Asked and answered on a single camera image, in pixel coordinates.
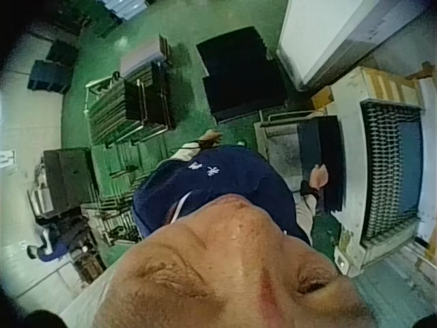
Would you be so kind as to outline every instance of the stack of black panels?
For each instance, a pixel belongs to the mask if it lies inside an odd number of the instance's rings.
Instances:
[[[46,60],[59,63],[66,67],[73,67],[76,62],[79,50],[67,42],[56,40],[52,44]]]
[[[169,84],[164,66],[152,62],[148,66],[136,69],[126,77],[126,81],[131,83],[136,83],[137,80],[140,80],[143,85],[143,93],[141,94],[143,97],[141,103],[145,105],[143,120],[170,127],[167,104]]]
[[[300,162],[305,180],[315,164],[325,164],[328,184],[322,189],[326,212],[341,210],[344,192],[343,143],[337,116],[313,118],[298,125]]]
[[[129,82],[120,81],[89,111],[92,143],[114,142],[141,126],[142,118],[139,88]]]
[[[285,88],[274,61],[264,61],[256,68],[234,72],[203,79],[211,114],[217,121],[284,103]]]
[[[254,27],[209,39],[197,49],[209,74],[203,85],[217,122],[285,102],[277,63],[266,59],[266,46]]]
[[[254,27],[222,34],[197,45],[209,75],[253,68],[266,61],[266,46]]]

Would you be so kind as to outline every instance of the worker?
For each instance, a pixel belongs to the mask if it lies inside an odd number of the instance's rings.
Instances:
[[[284,180],[207,131],[134,196],[142,242],[117,265],[95,327],[373,327],[348,278],[311,248],[324,165],[295,206]]]
[[[88,225],[81,219],[75,219],[71,226],[69,231],[61,235],[54,223],[43,227],[37,225],[35,230],[42,245],[28,245],[26,248],[27,256],[31,260],[38,258],[43,262],[51,262],[60,260],[74,248],[81,248],[83,252],[86,252],[87,246],[84,246],[80,239],[89,232]]]

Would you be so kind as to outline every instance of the metal rack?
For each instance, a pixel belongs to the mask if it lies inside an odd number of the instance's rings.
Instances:
[[[145,141],[173,128],[167,76],[160,63],[140,67],[125,79],[115,72],[85,88],[84,115],[93,145]]]

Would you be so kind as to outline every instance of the green floor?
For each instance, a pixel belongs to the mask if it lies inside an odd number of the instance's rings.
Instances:
[[[101,196],[114,194],[110,173],[127,165],[139,165],[142,172],[146,172],[171,154],[173,149],[197,139],[208,128],[223,132],[224,144],[245,139],[250,148],[256,149],[253,123],[259,120],[257,113],[216,126],[203,90],[205,72],[195,46],[211,37],[253,25],[261,34],[269,53],[274,55],[286,7],[287,0],[160,0],[133,20],[120,25],[105,39],[97,38],[91,29],[82,33],[72,87],[64,98],[63,148],[90,146],[83,114],[86,83],[119,70],[120,57],[158,34],[168,39],[173,62],[173,67],[169,69],[171,112],[177,128],[157,140],[137,146],[125,143],[116,150],[94,147],[92,153]],[[290,87],[289,81],[287,88],[290,93],[289,107],[296,108],[302,95]],[[129,188],[129,178],[132,179],[125,175],[115,181],[117,191]],[[333,252],[332,236],[327,233],[332,230],[331,221],[316,222],[319,228],[316,230],[318,237],[315,245],[328,256],[332,256]],[[117,257],[110,254],[108,264]]]

